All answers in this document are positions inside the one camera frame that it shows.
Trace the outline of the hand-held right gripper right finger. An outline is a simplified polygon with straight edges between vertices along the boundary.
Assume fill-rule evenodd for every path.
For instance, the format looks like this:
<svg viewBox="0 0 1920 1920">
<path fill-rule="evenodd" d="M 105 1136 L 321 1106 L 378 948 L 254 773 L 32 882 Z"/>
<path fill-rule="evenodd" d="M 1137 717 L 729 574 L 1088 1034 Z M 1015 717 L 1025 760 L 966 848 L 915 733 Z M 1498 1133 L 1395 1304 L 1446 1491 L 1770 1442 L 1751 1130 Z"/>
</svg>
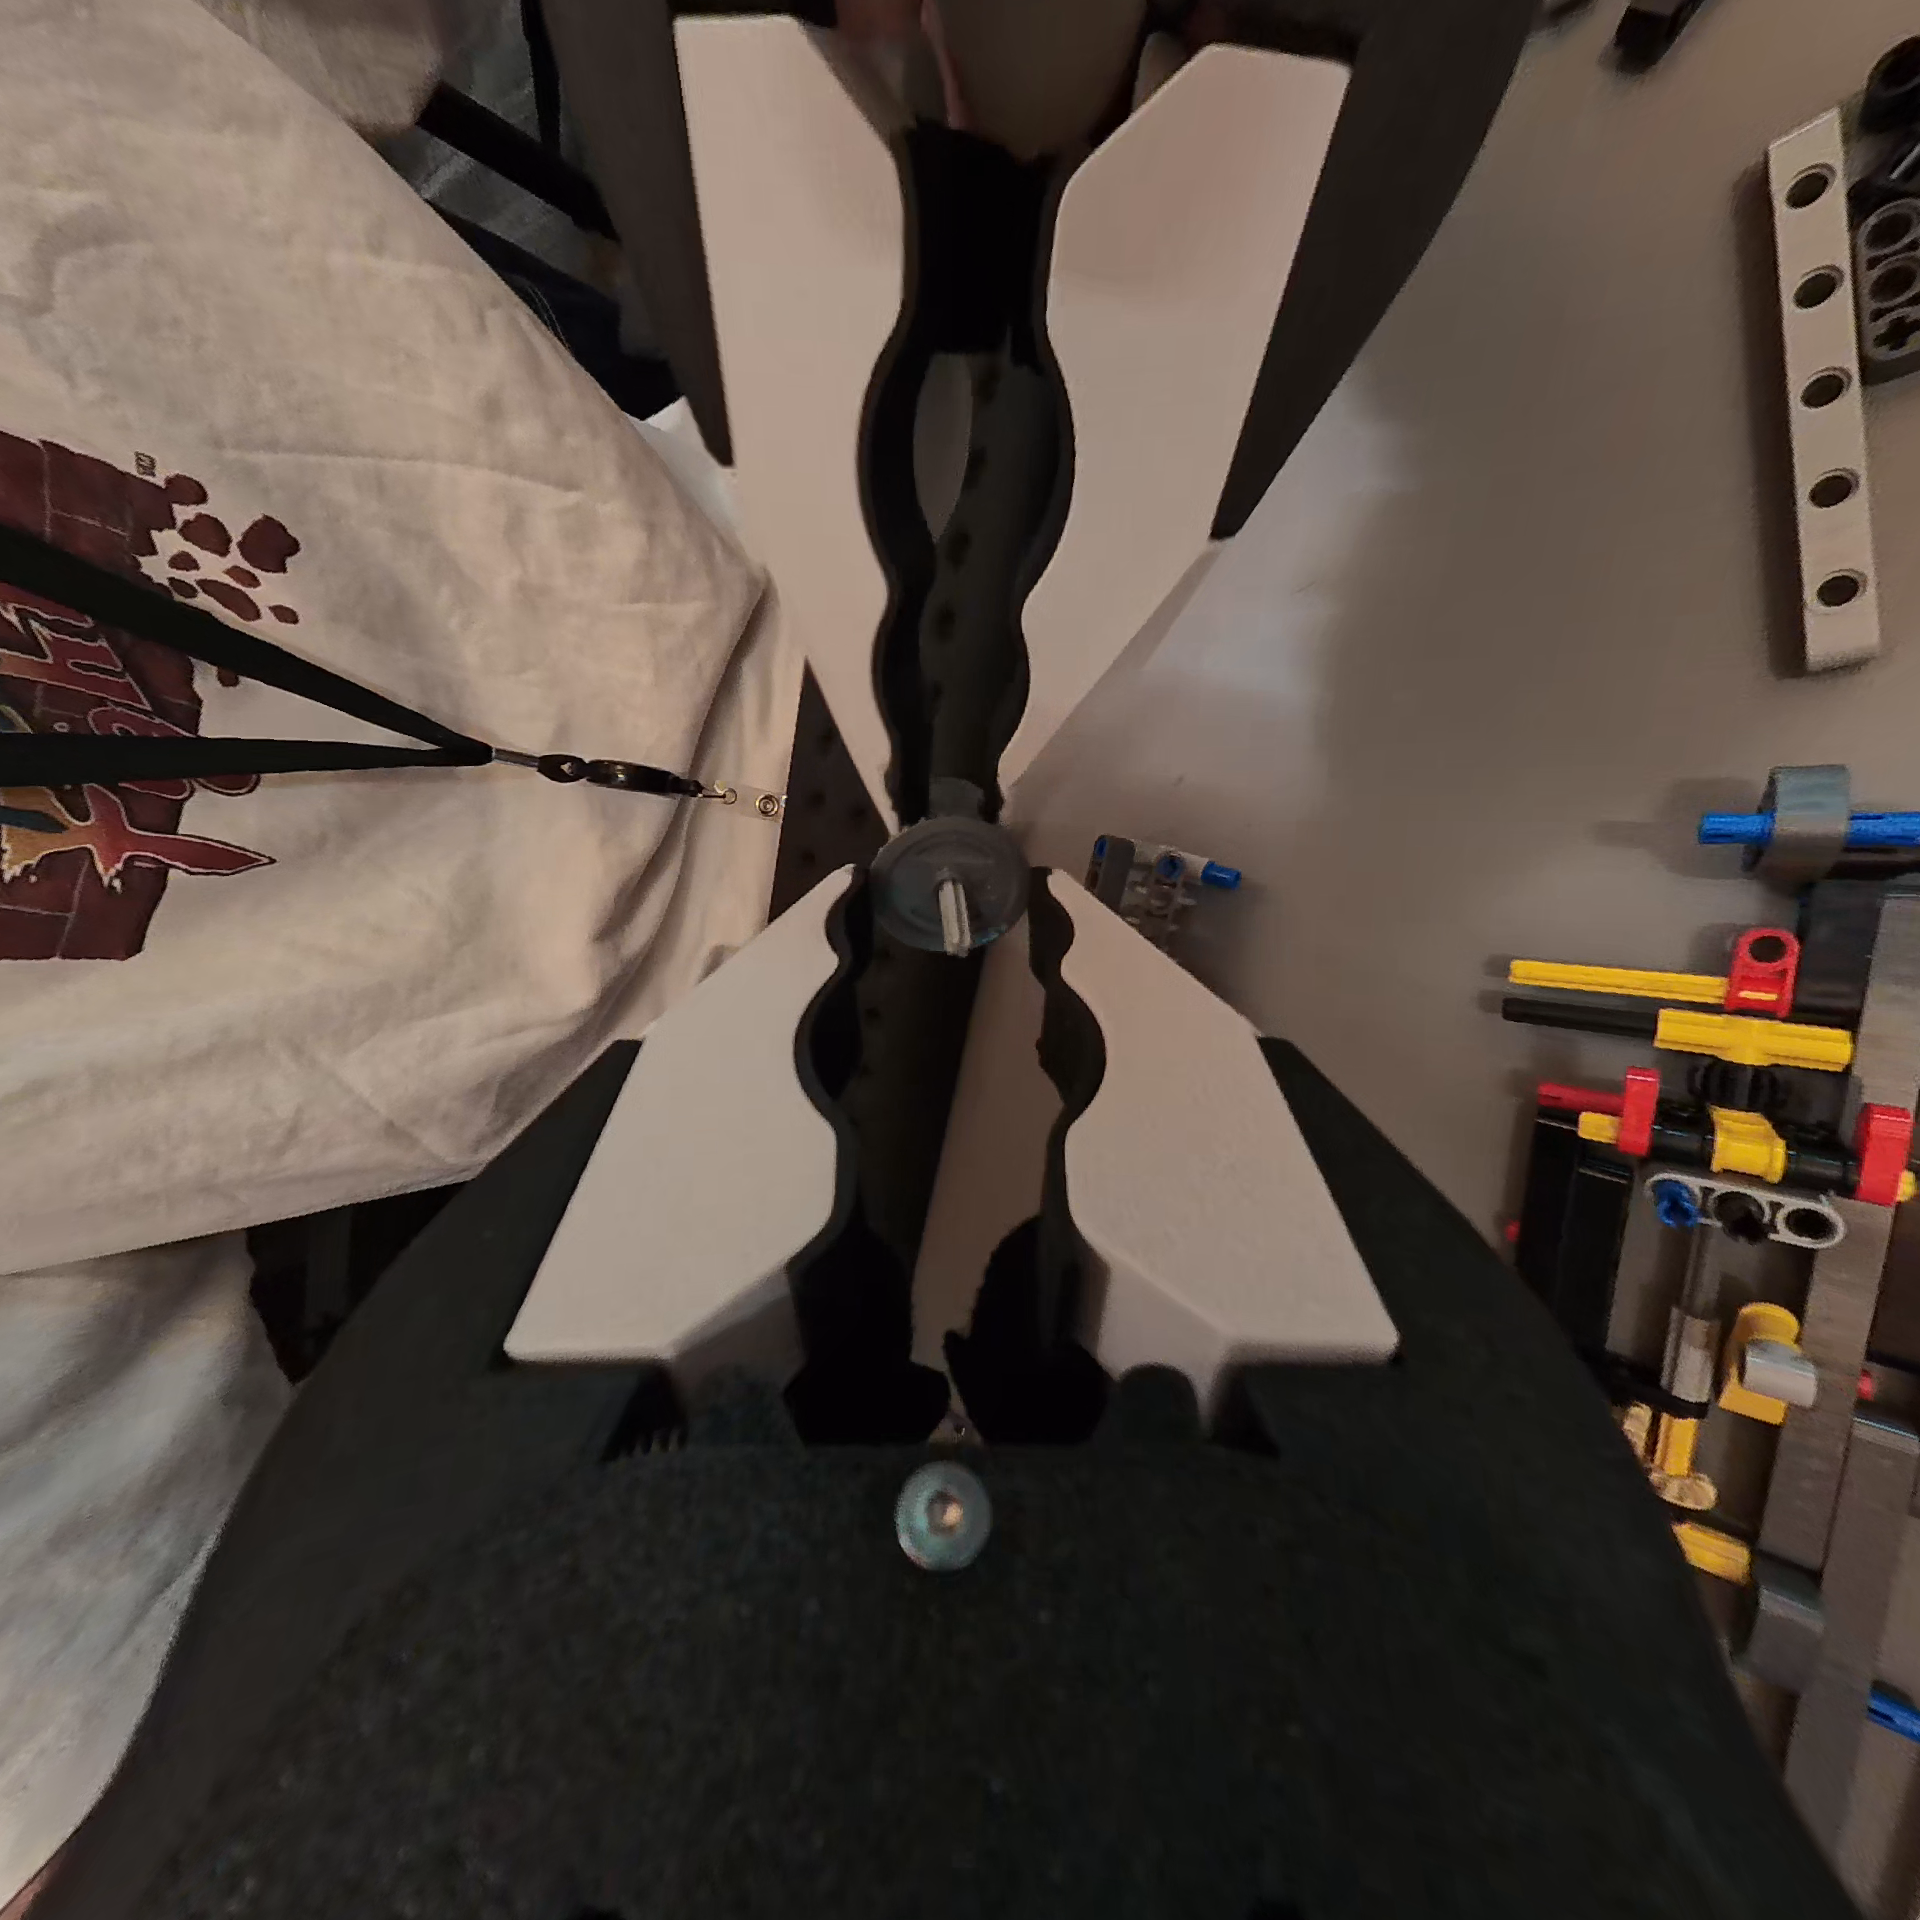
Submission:
<svg viewBox="0 0 1920 1920">
<path fill-rule="evenodd" d="M 1401 1336 L 1257 1031 L 1080 880 L 1040 871 L 1031 965 L 1094 1021 L 1090 1092 L 1064 1092 L 1073 1336 L 1106 1374 L 1370 1364 Z"/>
</svg>

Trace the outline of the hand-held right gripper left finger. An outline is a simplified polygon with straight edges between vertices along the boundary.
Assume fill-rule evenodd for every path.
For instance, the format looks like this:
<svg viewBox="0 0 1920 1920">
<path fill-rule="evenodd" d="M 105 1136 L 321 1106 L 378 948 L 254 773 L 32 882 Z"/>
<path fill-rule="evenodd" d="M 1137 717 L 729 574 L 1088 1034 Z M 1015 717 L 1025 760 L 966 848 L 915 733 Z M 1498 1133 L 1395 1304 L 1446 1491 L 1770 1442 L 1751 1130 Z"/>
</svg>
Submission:
<svg viewBox="0 0 1920 1920">
<path fill-rule="evenodd" d="M 505 1336 L 514 1362 L 795 1374 L 789 1267 L 830 1228 L 839 1143 L 801 1029 L 839 978 L 830 871 L 645 1034 Z"/>
</svg>

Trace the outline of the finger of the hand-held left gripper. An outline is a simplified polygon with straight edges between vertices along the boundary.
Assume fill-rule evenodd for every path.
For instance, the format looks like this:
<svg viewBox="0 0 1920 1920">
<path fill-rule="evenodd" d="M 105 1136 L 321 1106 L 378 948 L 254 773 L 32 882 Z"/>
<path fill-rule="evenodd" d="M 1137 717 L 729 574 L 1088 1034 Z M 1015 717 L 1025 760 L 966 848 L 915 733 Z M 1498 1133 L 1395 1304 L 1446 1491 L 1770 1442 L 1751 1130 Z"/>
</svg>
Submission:
<svg viewBox="0 0 1920 1920">
<path fill-rule="evenodd" d="M 894 824 L 873 676 L 889 588 L 857 442 L 904 307 L 894 138 L 921 50 L 793 16 L 682 16 L 675 46 L 742 525 Z"/>
<path fill-rule="evenodd" d="M 1023 605 L 1007 806 L 1110 669 L 1214 566 L 1214 516 L 1352 83 L 1213 44 L 1069 179 L 1046 326 L 1073 427 L 1064 530 Z"/>
</svg>

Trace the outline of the grey lego differential housing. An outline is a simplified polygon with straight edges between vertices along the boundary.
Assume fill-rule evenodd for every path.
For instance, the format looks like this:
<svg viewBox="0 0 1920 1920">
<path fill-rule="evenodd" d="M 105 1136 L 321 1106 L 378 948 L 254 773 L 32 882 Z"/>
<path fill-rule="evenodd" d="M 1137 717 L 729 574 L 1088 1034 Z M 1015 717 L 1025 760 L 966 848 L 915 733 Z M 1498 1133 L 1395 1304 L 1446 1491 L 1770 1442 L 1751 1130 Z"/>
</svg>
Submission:
<svg viewBox="0 0 1920 1920">
<path fill-rule="evenodd" d="M 982 786 L 943 775 L 929 784 L 929 815 L 904 828 L 872 864 L 878 927 L 905 946 L 944 954 L 937 884 L 950 874 L 967 884 L 973 954 L 994 944 L 1025 916 L 1030 864 L 1021 843 L 991 820 Z"/>
</svg>

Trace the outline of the lego engine subassembly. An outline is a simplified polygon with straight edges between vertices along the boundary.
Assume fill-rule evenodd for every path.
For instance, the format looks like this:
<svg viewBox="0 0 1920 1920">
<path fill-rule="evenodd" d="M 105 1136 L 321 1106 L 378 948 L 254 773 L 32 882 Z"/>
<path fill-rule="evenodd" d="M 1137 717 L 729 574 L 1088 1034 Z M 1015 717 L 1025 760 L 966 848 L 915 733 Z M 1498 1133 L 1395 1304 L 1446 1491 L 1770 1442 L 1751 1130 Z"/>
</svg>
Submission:
<svg viewBox="0 0 1920 1920">
<path fill-rule="evenodd" d="M 1088 854 L 1087 886 L 1153 946 L 1177 954 L 1199 901 L 1240 891 L 1241 871 L 1183 848 L 1105 832 Z"/>
</svg>

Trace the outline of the lego chassis assembly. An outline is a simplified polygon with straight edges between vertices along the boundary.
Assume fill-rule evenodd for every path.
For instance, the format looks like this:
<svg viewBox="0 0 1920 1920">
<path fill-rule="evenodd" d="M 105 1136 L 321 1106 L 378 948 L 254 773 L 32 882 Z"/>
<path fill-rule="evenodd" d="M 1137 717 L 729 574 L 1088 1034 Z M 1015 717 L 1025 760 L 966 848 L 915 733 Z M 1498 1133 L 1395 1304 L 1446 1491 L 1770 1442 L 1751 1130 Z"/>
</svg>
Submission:
<svg viewBox="0 0 1920 1920">
<path fill-rule="evenodd" d="M 1917 372 L 1917 36 L 1766 150 L 1809 674 L 1881 655 L 1865 394 Z M 1709 811 L 1793 916 L 1718 974 L 1507 967 L 1511 1023 L 1664 1058 L 1541 1083 L 1510 1239 L 1603 1387 L 1695 1573 L 1738 1598 L 1736 1667 L 1791 1707 L 1783 1775 L 1841 1858 L 1870 1728 L 1917 1739 L 1881 1644 L 1917 1517 L 1917 1360 L 1874 1348 L 1917 1229 L 1917 810 L 1785 763 Z"/>
</svg>

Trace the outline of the person's white printed shirt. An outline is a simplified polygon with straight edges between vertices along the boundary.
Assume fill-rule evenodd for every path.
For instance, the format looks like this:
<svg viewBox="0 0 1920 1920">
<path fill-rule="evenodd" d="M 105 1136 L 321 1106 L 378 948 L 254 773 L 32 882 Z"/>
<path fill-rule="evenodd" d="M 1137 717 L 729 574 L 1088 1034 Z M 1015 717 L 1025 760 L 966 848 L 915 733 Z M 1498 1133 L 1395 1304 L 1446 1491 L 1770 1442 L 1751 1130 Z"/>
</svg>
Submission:
<svg viewBox="0 0 1920 1920">
<path fill-rule="evenodd" d="M 767 829 L 493 759 L 19 766 L 387 738 L 97 579 L 535 759 L 752 746 L 752 564 L 378 150 L 465 23 L 5 4 L 5 1916 L 294 1397 L 250 1231 L 473 1175 L 771 878 Z"/>
</svg>

